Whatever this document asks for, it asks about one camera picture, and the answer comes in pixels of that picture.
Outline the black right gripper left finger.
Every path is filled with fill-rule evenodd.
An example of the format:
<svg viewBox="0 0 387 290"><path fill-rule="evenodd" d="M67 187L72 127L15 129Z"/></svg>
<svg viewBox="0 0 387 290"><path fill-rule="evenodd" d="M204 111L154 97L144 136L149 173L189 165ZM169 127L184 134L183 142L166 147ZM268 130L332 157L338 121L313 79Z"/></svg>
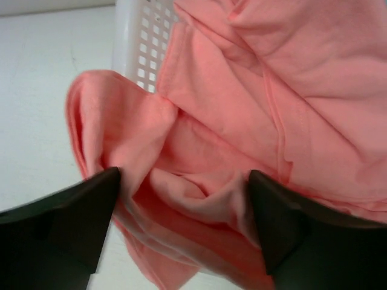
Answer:
<svg viewBox="0 0 387 290"><path fill-rule="evenodd" d="M86 289L120 190L111 167L1 212L1 289Z"/></svg>

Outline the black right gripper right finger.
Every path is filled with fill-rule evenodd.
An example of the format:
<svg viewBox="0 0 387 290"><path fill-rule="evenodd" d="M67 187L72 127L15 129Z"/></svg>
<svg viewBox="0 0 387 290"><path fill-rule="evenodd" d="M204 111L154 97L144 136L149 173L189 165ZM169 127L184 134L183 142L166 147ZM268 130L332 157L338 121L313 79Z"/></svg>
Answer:
<svg viewBox="0 0 387 290"><path fill-rule="evenodd" d="M276 289L385 289L386 225L328 208L260 171L247 182Z"/></svg>

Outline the pink t-shirt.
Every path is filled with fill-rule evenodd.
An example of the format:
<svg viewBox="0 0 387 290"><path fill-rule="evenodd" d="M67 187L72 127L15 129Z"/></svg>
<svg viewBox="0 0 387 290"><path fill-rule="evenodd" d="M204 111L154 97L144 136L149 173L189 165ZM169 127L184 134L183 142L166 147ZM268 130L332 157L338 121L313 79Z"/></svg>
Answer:
<svg viewBox="0 0 387 290"><path fill-rule="evenodd" d="M175 1L156 92L82 73L67 124L83 177L122 170L114 221L160 289L201 268L273 289L244 183L253 169L386 221L386 4Z"/></svg>

